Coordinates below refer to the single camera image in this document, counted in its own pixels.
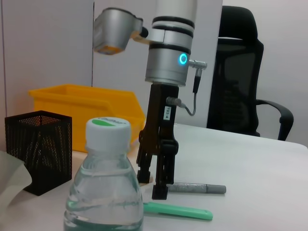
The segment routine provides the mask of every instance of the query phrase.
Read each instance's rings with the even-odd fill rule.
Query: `robotic arm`
[[[157,0],[152,30],[132,13],[107,8],[94,22],[94,51],[113,55],[125,50],[129,39],[149,45],[145,81],[152,82],[147,120],[140,132],[137,163],[138,180],[148,183],[149,167],[157,155],[153,199],[167,198],[167,184],[173,184],[175,155],[179,144],[173,135],[177,106],[188,108],[178,99],[179,86],[186,85],[189,66],[196,68],[193,92],[198,91],[202,70],[207,64],[190,60],[197,0]]]

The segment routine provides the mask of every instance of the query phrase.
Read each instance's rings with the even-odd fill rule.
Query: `blue led ring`
[[[180,55],[179,62],[182,65],[185,65],[187,63],[187,55],[185,53]]]

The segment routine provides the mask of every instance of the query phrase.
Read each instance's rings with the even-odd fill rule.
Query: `plastic water bottle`
[[[130,136],[123,119],[87,122],[89,153],[66,201],[65,231],[142,231],[141,190],[127,159]]]

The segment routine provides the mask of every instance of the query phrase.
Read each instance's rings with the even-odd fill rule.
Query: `green label on cap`
[[[93,124],[99,125],[99,126],[106,126],[106,127],[113,127],[113,124],[109,124],[103,120],[94,119],[92,120]]]

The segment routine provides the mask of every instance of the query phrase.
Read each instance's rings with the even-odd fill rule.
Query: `yellow plastic bin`
[[[86,122],[95,117],[111,116],[131,123],[131,142],[143,129],[145,116],[133,92],[78,85],[60,85],[31,90],[34,110],[44,110],[73,118],[73,150],[86,152]]]

